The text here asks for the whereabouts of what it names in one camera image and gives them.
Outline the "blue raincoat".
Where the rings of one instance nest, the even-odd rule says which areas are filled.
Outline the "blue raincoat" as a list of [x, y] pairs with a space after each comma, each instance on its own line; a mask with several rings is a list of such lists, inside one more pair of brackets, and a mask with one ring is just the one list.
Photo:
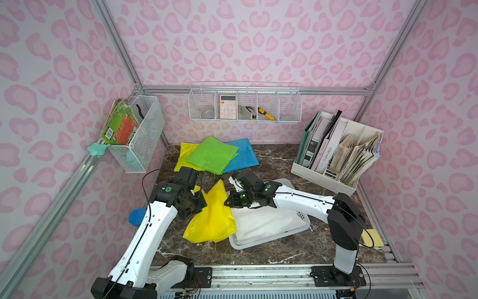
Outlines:
[[240, 169], [259, 165], [256, 154], [247, 138], [234, 142], [228, 142], [227, 145], [232, 145], [238, 147], [239, 149], [237, 151], [236, 157], [231, 160], [231, 162], [225, 168], [224, 173], [231, 173]]

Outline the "green raincoat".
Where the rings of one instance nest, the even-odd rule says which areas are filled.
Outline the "green raincoat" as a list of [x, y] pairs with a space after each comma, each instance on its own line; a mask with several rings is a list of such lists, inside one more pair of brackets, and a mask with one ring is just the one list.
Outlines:
[[239, 147], [222, 143], [214, 137], [207, 137], [186, 161], [204, 171], [220, 175], [236, 157]]

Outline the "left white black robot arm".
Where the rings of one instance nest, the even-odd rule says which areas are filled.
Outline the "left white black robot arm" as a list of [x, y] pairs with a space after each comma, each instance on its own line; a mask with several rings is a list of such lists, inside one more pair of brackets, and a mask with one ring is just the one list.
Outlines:
[[204, 195], [194, 189], [198, 177], [198, 171], [183, 167], [172, 180], [155, 185], [146, 214], [122, 258], [107, 277], [94, 281], [94, 298], [156, 299], [190, 278], [193, 265], [184, 257], [173, 258], [153, 275], [149, 269], [172, 221], [187, 219], [206, 208]]

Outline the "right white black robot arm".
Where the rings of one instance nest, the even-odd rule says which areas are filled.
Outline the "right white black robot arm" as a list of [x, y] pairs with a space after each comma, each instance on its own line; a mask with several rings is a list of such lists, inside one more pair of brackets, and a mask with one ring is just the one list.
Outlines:
[[347, 194], [320, 196], [298, 191], [277, 181], [264, 182], [249, 169], [231, 175], [229, 182], [235, 188], [225, 201], [230, 208], [285, 208], [327, 224], [336, 244], [331, 273], [343, 277], [353, 273], [365, 230], [365, 217]]

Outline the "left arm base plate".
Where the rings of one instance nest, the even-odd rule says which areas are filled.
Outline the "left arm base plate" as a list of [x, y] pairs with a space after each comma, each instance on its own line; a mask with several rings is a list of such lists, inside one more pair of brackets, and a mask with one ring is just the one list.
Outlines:
[[172, 289], [188, 289], [200, 286], [208, 289], [212, 284], [213, 269], [211, 267], [193, 267], [186, 270], [185, 278], [178, 284], [173, 285]]

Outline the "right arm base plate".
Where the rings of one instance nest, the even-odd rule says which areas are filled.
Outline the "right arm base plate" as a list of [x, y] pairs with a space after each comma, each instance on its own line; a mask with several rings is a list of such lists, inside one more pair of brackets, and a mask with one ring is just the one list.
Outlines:
[[317, 287], [363, 287], [367, 285], [367, 276], [356, 265], [351, 274], [345, 274], [333, 265], [314, 266], [309, 274]]

